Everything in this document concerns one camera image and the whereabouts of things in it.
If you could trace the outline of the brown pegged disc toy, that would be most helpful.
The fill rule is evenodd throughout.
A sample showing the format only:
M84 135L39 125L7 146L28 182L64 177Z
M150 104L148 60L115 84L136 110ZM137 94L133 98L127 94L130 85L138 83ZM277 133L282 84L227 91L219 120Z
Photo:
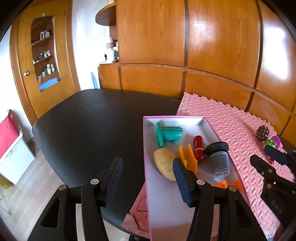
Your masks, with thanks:
M256 137L258 140L264 142L269 137L269 128L267 126L261 125L256 130Z

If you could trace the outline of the red cylinder capsule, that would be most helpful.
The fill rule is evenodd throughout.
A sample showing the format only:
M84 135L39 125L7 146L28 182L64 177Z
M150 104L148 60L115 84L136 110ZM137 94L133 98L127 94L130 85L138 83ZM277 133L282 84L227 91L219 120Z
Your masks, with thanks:
M198 161L202 163L204 161L204 143L202 136L195 136L193 139L193 153Z

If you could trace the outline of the yellow orange curved piece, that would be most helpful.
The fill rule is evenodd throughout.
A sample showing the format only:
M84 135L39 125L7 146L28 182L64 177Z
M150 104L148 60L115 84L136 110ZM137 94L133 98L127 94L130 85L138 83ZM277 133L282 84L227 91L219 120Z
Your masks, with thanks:
M180 145L178 148L178 155L187 170L193 171L194 173L198 172L198 161L194 156L190 144L188 144L186 148L183 148L183 145Z

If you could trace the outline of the purple plastic funnel toy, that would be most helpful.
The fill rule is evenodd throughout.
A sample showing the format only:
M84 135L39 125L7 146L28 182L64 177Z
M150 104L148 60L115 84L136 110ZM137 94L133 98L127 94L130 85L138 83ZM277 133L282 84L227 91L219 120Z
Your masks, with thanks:
M271 146L276 148L276 149L279 149L280 148L280 145L281 145L281 141L280 141L280 137L279 136L273 136L271 137Z

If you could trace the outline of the green white round toy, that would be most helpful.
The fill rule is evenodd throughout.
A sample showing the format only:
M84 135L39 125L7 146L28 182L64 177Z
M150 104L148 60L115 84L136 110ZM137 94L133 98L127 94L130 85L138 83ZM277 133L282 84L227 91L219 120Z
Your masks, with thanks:
M266 139L264 142L263 142L263 146L271 146L273 148L276 148L276 142L274 142L273 140L270 140L270 139Z

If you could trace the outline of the pink foam puzzle mat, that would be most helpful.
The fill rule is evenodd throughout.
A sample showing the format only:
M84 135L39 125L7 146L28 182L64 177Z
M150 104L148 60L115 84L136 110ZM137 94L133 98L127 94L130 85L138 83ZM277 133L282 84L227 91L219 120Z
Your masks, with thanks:
M255 136L257 128L267 126L272 136L276 131L270 123L241 109L196 94L184 93L178 115L200 115L207 118L218 137L230 147L230 157L240 176L255 217L267 238L274 237L280 222L260 198L263 177L251 166L249 158L256 154L262 159L263 144Z

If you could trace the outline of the black lidded plastic jar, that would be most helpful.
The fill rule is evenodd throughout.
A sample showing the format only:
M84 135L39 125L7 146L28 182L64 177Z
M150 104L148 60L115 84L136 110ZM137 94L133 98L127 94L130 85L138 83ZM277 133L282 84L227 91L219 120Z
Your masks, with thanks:
M229 145L226 142L209 144L204 153L208 157L211 175L214 178L224 178L230 174Z

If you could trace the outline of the white storage box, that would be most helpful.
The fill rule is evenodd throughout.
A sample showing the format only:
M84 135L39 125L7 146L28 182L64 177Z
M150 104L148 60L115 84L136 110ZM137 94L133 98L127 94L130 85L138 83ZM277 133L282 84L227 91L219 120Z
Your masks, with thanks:
M7 151L1 158L1 175L17 185L35 156L23 138Z

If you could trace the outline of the pink white cardboard box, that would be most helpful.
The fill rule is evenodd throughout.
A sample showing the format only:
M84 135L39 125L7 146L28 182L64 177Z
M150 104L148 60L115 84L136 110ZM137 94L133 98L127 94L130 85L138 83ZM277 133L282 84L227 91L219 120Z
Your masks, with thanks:
M250 240L258 227L230 146L199 116L146 116L145 185L151 240Z

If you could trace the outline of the yellow perforated oval toy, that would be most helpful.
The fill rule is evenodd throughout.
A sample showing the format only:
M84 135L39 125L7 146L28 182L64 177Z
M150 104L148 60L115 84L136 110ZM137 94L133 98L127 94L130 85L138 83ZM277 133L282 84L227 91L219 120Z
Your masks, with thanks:
M159 148L154 151L154 161L160 173L168 180L175 181L173 172L173 160L175 155L167 148Z

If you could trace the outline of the red panel on box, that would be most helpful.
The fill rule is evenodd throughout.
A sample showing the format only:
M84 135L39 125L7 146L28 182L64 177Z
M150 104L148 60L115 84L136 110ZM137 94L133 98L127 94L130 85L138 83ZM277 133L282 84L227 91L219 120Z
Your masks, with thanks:
M0 127L0 148L1 157L5 154L11 144L19 137L20 132L13 114L10 110L6 112L5 118L1 121Z

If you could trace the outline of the teal ribbed spool toy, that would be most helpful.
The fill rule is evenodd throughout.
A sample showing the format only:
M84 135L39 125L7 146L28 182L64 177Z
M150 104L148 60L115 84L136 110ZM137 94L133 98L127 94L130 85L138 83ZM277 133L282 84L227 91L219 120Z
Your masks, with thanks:
M180 126L162 126L160 122L156 124L157 144L160 148L165 142L178 142L181 140L183 129Z

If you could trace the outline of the blue foam mat piece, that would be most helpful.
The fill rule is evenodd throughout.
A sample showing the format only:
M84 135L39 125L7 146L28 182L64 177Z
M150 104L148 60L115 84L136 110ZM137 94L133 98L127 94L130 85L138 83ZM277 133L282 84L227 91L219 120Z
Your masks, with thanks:
M52 87L53 85L57 84L59 82L59 79L57 77L55 78L51 78L47 81L45 81L44 83L42 83L40 86L39 86L39 90L40 92Z

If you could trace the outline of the round metal door knob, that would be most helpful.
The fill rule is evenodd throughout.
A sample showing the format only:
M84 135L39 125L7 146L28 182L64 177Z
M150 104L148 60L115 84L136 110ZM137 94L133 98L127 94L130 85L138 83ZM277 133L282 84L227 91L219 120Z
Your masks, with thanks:
M29 73L29 71L25 71L23 75L24 75L24 77L27 77L30 75L30 73Z

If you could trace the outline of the wooden door with niche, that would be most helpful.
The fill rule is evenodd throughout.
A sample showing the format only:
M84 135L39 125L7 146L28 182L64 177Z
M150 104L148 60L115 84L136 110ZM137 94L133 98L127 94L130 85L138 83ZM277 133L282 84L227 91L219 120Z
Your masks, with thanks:
M11 25L13 76L31 124L80 91L73 52L72 7L72 1L33 1ZM25 71L30 75L24 77ZM39 86L55 77L59 82L40 92Z

